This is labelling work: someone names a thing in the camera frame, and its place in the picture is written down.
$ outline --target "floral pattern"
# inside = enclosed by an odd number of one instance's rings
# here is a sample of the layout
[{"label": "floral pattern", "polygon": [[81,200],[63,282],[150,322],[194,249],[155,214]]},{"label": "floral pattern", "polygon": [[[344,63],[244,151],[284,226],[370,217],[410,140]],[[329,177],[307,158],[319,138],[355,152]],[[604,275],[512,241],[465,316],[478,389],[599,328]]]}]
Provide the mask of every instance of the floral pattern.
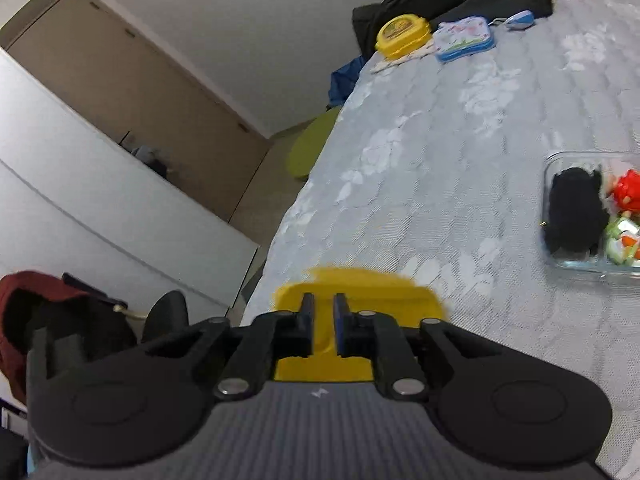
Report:
[{"label": "floral pattern", "polygon": [[413,278],[418,285],[431,287],[443,300],[456,293],[465,296],[472,290],[488,298],[494,288],[494,277],[484,270],[499,256],[501,243],[499,238],[486,238],[475,257],[460,251],[457,270],[451,263],[442,265],[436,256],[420,263],[420,257],[414,255],[400,274]]},{"label": "floral pattern", "polygon": [[292,227],[299,236],[304,235],[304,229],[316,213],[312,210],[311,190],[313,187],[313,181],[307,180],[302,190],[300,190],[298,198],[284,215],[276,237],[284,235]]},{"label": "floral pattern", "polygon": [[465,112],[479,116],[482,125],[476,133],[491,137],[502,125],[504,109],[520,88],[520,69],[500,70],[495,61],[476,66],[476,74],[460,91],[459,101]]},{"label": "floral pattern", "polygon": [[640,440],[634,443],[629,460],[617,472],[616,477],[624,480],[640,480]]},{"label": "floral pattern", "polygon": [[349,170],[340,176],[344,181],[344,185],[340,188],[336,202],[345,200],[353,190],[353,186],[362,184],[364,176],[374,173],[383,173],[389,168],[396,168],[400,155],[402,155],[402,126],[414,117],[417,113],[410,117],[401,117],[396,121],[396,127],[391,130],[378,130],[369,139],[369,142],[360,154],[357,170]]},{"label": "floral pattern", "polygon": [[640,7],[633,4],[619,4],[611,0],[605,1],[605,5],[615,10],[622,18],[640,22]]},{"label": "floral pattern", "polygon": [[601,24],[593,31],[580,34],[569,34],[562,40],[562,46],[566,49],[565,68],[581,72],[586,69],[586,64],[602,63],[606,58],[607,25]]}]

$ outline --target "white wall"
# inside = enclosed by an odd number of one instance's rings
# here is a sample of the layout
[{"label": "white wall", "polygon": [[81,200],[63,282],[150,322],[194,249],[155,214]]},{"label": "white wall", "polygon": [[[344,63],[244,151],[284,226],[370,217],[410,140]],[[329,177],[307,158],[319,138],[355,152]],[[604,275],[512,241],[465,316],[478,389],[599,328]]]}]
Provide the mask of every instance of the white wall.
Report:
[{"label": "white wall", "polygon": [[233,304],[256,244],[130,156],[4,51],[0,80],[5,164],[131,257]]},{"label": "white wall", "polygon": [[129,258],[60,212],[0,164],[0,275],[39,270],[77,278],[146,314],[169,290],[187,298],[190,321],[224,316],[226,308]]},{"label": "white wall", "polygon": [[269,135],[324,111],[330,73],[359,54],[351,9],[380,0],[113,1]]}]

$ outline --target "stuffed animal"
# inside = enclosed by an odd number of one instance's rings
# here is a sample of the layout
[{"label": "stuffed animal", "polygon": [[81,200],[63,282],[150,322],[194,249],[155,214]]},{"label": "stuffed animal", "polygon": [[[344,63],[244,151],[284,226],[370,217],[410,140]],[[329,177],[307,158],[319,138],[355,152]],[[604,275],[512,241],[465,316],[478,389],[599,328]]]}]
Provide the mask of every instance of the stuffed animal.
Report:
[{"label": "stuffed animal", "polygon": [[554,176],[549,192],[548,218],[544,224],[546,248],[595,254],[609,223],[609,213],[600,200],[602,174],[569,168]]}]

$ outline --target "gray bedspread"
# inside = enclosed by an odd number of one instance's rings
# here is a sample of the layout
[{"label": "gray bedspread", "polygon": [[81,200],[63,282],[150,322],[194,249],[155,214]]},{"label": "gray bedspread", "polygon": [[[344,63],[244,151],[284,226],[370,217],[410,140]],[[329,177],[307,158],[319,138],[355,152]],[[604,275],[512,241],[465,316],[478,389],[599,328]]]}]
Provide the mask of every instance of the gray bedspread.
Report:
[{"label": "gray bedspread", "polygon": [[640,288],[562,280],[541,258],[545,158],[634,152],[640,0],[555,0],[491,51],[363,69],[282,220],[244,324],[313,266],[413,276],[453,323],[596,381],[614,408],[600,465],[640,480]]}]

